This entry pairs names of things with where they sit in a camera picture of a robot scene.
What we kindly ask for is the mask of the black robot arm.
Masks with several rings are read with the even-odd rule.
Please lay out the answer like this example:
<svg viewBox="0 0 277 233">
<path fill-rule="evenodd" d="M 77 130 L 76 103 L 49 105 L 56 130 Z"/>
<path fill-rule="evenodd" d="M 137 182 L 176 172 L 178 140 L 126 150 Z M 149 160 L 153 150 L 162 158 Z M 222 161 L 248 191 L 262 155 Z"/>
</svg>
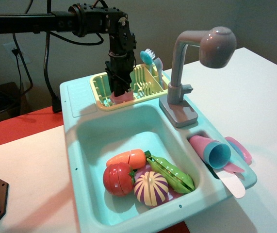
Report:
<svg viewBox="0 0 277 233">
<path fill-rule="evenodd" d="M 116 97 L 129 92 L 132 82 L 130 73 L 135 66 L 135 35 L 130 32 L 128 15 L 106 4 L 74 4 L 68 11 L 46 14 L 0 15 L 0 34 L 72 32 L 77 37 L 98 33 L 109 35 L 109 61 L 106 72 L 110 91 Z"/>
</svg>

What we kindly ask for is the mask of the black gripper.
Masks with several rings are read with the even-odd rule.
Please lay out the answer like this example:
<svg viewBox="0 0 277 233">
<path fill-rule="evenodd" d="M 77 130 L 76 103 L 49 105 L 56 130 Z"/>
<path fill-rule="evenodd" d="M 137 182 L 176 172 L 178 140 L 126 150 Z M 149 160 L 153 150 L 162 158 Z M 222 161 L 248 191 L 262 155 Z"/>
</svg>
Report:
<svg viewBox="0 0 277 233">
<path fill-rule="evenodd" d="M 114 92 L 115 96 L 120 96 L 130 89 L 130 73 L 136 65 L 134 51 L 130 50 L 125 54 L 116 54 L 110 51 L 108 55 L 110 60 L 105 62 L 105 70 L 108 75 L 110 91 Z"/>
</svg>

